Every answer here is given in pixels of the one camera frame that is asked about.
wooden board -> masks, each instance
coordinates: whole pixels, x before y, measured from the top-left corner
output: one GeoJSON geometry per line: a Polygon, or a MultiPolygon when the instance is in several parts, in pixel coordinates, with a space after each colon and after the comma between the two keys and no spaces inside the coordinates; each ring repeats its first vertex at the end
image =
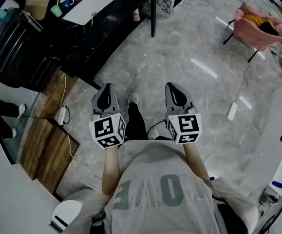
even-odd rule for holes
{"type": "MultiPolygon", "coordinates": [[[[31,179],[54,193],[72,161],[67,132],[53,119],[34,119],[31,129],[20,163],[31,179]]],[[[69,137],[74,156],[79,143],[69,137]]]]}
{"type": "Polygon", "coordinates": [[[36,178],[37,165],[51,135],[53,125],[47,119],[34,119],[23,148],[21,165],[31,179],[36,178]]]}
{"type": "MultiPolygon", "coordinates": [[[[74,156],[79,143],[70,137],[71,154],[74,156]]],[[[72,157],[70,155],[67,132],[60,126],[55,126],[51,138],[39,160],[37,179],[50,192],[54,193],[68,168],[72,157]]]]}

power strip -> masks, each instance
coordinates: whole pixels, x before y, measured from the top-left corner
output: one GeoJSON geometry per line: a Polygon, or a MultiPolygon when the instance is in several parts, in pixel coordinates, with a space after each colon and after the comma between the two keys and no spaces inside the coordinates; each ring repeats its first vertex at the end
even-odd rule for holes
{"type": "Polygon", "coordinates": [[[58,119],[57,119],[57,122],[60,126],[63,125],[64,123],[64,119],[65,119],[65,115],[66,115],[66,111],[67,111],[67,108],[66,107],[61,107],[58,111],[58,119]]]}
{"type": "Polygon", "coordinates": [[[233,104],[232,104],[232,106],[229,110],[228,116],[227,116],[228,120],[232,121],[234,119],[237,108],[238,108],[238,105],[235,102],[233,102],[233,104]]]}

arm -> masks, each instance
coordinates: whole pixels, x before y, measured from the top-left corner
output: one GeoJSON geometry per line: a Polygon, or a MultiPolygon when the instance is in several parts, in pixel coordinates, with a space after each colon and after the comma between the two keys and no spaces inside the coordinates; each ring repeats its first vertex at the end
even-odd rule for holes
{"type": "Polygon", "coordinates": [[[113,146],[105,150],[104,172],[102,178],[102,192],[104,195],[111,196],[120,179],[120,167],[118,146],[113,146]]]}
{"type": "Polygon", "coordinates": [[[210,179],[203,161],[200,158],[199,152],[194,143],[183,144],[186,161],[189,167],[198,177],[202,179],[210,179]]]}

marker cube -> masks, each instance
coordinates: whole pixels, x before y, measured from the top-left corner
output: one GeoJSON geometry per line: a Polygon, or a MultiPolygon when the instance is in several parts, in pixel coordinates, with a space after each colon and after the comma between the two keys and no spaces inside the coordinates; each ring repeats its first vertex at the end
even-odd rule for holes
{"type": "Polygon", "coordinates": [[[196,142],[202,133],[201,115],[169,115],[167,128],[176,144],[196,142]]]}
{"type": "Polygon", "coordinates": [[[89,123],[93,141],[101,148],[117,146],[124,142],[126,124],[117,113],[89,123]]]}

yellow cloth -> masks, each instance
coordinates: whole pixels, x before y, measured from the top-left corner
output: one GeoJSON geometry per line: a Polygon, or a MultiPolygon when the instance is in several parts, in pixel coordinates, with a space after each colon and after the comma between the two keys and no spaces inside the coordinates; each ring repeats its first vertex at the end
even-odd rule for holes
{"type": "Polygon", "coordinates": [[[273,29],[275,29],[272,20],[263,19],[253,15],[244,15],[244,18],[247,18],[249,21],[254,22],[258,28],[262,23],[269,22],[272,25],[273,29]]]}

